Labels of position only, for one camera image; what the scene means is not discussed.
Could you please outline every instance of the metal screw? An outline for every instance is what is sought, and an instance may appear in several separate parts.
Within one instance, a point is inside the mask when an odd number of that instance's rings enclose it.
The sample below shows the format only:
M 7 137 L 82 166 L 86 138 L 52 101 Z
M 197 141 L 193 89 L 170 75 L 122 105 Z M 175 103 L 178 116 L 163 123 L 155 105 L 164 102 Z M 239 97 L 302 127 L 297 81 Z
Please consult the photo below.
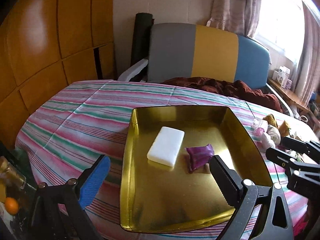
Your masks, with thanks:
M 38 188 L 44 188 L 44 187 L 45 187 L 45 185 L 46 185 L 46 183 L 45 183 L 45 182 L 41 182 L 41 183 L 39 183 Z
M 273 184 L 275 186 L 276 189 L 281 189 L 281 185 L 279 182 L 276 182 L 275 184 Z
M 252 185 L 252 181 L 250 179 L 245 179 L 243 181 L 243 183 L 246 185 L 246 186 L 251 186 Z
M 71 186 L 76 184 L 76 183 L 77 183 L 77 179 L 75 179 L 75 178 L 72 178 L 72 179 L 68 180 L 68 184 L 71 185 Z

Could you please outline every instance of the curtain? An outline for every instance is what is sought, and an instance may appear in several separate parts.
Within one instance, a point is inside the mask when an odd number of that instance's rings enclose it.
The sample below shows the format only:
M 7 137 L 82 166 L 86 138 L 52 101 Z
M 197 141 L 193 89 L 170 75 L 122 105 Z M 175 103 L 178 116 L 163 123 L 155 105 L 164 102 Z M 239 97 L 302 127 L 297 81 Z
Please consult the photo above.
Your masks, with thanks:
M 253 37 L 259 22 L 261 0 L 213 0 L 207 26 Z
M 320 79 L 320 27 L 303 3 L 305 35 L 298 69 L 293 77 L 293 91 L 308 103 Z

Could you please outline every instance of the orange fruit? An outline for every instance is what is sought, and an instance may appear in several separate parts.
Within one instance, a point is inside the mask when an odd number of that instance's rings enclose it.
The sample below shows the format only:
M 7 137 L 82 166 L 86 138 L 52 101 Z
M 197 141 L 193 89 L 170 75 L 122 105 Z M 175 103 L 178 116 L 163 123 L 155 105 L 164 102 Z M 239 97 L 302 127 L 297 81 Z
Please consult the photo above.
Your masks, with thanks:
M 5 199 L 4 201 L 4 207 L 5 210 L 12 216 L 14 216 L 15 214 L 18 213 L 19 211 L 19 204 L 18 202 L 12 198 L 12 197 L 8 197 Z

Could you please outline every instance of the dark red blanket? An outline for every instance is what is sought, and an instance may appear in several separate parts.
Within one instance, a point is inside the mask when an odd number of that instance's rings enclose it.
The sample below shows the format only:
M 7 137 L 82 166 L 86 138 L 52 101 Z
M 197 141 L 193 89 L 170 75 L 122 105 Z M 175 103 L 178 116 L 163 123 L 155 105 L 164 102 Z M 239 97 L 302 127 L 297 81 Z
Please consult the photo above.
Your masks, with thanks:
M 164 81 L 162 84 L 178 87 L 199 89 L 226 97 L 242 99 L 244 101 L 264 106 L 282 113 L 278 98 L 272 94 L 263 94 L 260 89 L 252 90 L 244 82 L 237 80 L 234 83 L 219 81 L 213 78 L 177 77 Z

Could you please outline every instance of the purple candy wrapper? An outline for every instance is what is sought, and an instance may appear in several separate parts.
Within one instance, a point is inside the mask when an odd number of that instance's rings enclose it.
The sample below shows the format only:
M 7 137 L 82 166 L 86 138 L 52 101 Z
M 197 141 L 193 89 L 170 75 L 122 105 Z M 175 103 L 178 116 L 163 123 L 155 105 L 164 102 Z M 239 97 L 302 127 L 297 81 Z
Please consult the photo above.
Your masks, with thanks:
M 185 148 L 190 155 L 189 173 L 202 167 L 209 162 L 210 158 L 214 155 L 214 150 L 211 144 L 207 146 Z

